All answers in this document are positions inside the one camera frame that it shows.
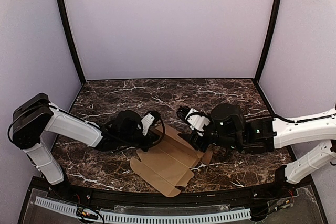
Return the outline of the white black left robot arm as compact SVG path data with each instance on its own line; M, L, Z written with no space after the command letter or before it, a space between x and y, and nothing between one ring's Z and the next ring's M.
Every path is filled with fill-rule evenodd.
M119 152L129 147L146 152L158 145L164 133L152 131L163 123L158 111L148 111L141 117L132 110L124 110L104 125L81 119L49 101L39 93L13 112L7 130L8 140L23 150L50 185L64 183L65 172L41 139L43 132L52 132L83 143L101 152Z

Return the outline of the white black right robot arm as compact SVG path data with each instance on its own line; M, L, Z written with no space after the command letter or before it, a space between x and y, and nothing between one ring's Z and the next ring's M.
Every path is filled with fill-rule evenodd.
M246 119L239 106L222 103L210 114L181 106L176 115L192 130L190 134L179 136L201 152L216 145L227 150L262 154L293 144L319 141L307 154L276 170L278 183L297 184L335 159L334 108L291 119L276 114Z

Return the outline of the brown cardboard box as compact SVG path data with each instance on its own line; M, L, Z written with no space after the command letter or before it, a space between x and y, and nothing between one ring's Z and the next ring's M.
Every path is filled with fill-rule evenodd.
M165 197L175 197L181 192L178 187L186 187L194 177L191 169L199 162L208 165L213 151L196 151L168 125L165 129L156 127L154 133L164 133L164 139L146 152L137 150L138 156L130 159L130 167Z

